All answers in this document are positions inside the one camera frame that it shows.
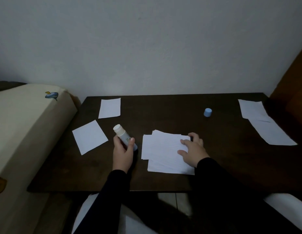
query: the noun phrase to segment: floor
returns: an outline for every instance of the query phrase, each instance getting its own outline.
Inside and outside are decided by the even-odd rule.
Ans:
[[[75,217],[88,193],[51,194],[34,234],[71,234]],[[192,193],[130,192],[124,205],[159,234],[236,233]]]

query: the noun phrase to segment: left hand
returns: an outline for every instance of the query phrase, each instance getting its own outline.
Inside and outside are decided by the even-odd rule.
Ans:
[[[124,149],[121,140],[117,135],[114,136],[113,141],[114,150],[112,170],[122,170],[127,173],[133,163],[133,146],[135,144],[135,138],[130,138],[127,150]]]

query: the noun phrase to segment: beige fabric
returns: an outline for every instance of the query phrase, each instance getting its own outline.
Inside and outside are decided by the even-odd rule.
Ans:
[[[57,92],[57,101],[45,98],[47,91]],[[23,233],[16,227],[11,231],[12,223],[33,221],[24,217],[33,214],[21,212],[31,211],[27,186],[76,111],[69,93],[58,86],[29,84],[0,91],[0,177],[8,181],[0,194],[0,233]]]

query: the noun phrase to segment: paper stack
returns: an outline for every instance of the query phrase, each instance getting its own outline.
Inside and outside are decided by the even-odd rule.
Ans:
[[[158,130],[154,130],[152,135],[143,135],[141,159],[149,160],[149,172],[194,175],[194,168],[186,164],[177,153],[179,149],[188,152],[187,146],[181,144],[180,139],[190,140],[190,137]]]
[[[297,145],[279,126],[268,116],[262,102],[239,99],[242,117],[248,119],[258,134],[272,145]]]

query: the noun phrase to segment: white paper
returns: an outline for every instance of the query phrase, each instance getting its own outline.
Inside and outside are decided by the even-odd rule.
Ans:
[[[101,99],[101,106],[98,118],[118,117],[121,115],[121,98],[104,100]]]
[[[268,116],[262,102],[253,102],[242,99],[238,100],[243,118],[259,121],[273,121],[273,119]]]
[[[258,134],[272,145],[297,145],[274,120],[271,122],[250,120]]]
[[[177,153],[178,150],[188,152],[187,146],[181,144],[180,139],[190,140],[190,137],[161,131],[143,136],[141,159],[149,160],[149,172],[194,175],[194,168],[186,164]]]
[[[96,120],[72,132],[81,155],[108,141]]]

